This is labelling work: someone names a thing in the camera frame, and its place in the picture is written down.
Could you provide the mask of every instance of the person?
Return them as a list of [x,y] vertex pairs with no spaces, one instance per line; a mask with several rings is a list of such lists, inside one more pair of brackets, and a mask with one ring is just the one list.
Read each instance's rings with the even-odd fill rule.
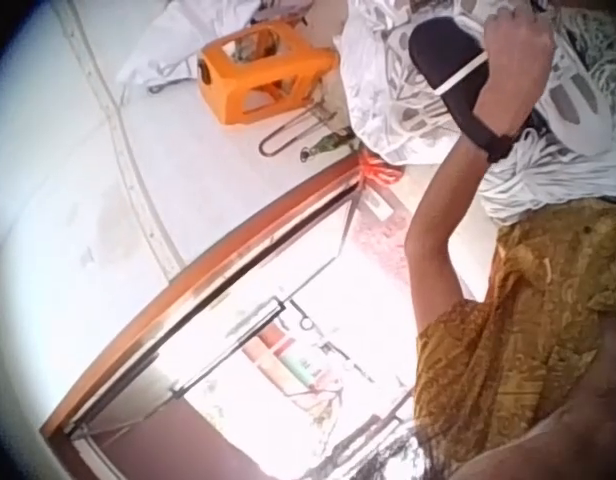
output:
[[[484,48],[473,113],[512,136],[548,81],[553,31],[528,7],[502,8]],[[616,203],[549,205],[502,227],[485,300],[465,299],[448,241],[488,166],[462,136],[405,240],[416,432],[435,464],[424,477],[616,478]]]

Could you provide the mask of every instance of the orange plastic stool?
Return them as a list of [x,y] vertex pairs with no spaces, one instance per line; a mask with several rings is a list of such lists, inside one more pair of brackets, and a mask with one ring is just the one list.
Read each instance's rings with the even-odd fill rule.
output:
[[[243,63],[227,53],[248,44],[253,48]],[[334,51],[312,47],[286,23],[262,22],[204,47],[199,89],[221,123],[253,123],[308,105],[319,79],[338,60]]]

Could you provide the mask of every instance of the skin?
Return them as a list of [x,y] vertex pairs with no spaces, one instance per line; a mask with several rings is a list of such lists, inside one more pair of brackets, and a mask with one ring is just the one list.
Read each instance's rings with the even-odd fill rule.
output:
[[[474,113],[512,135],[539,100],[555,51],[547,20],[527,6],[500,9],[485,24],[490,77]],[[448,242],[488,169],[487,155],[461,137],[440,165],[405,241],[417,328],[421,332],[463,298]],[[602,348],[570,400],[523,438],[466,463],[452,480],[608,478],[616,472],[616,316],[605,320]]]

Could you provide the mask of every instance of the wrist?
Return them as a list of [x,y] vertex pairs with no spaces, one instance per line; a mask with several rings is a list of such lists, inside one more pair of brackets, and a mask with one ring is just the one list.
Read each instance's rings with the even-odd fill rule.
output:
[[519,105],[510,92],[489,81],[481,90],[473,113],[497,135],[515,136],[530,110]]

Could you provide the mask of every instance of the wooden frame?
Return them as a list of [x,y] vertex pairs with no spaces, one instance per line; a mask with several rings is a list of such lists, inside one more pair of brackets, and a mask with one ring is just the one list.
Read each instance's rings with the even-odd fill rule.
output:
[[353,154],[275,200],[192,262],[112,340],[40,428],[53,453],[74,478],[97,478],[64,432],[90,398],[156,334],[172,325],[174,315],[198,302],[199,292],[212,288],[240,259],[291,225],[302,212],[357,180],[358,161]]

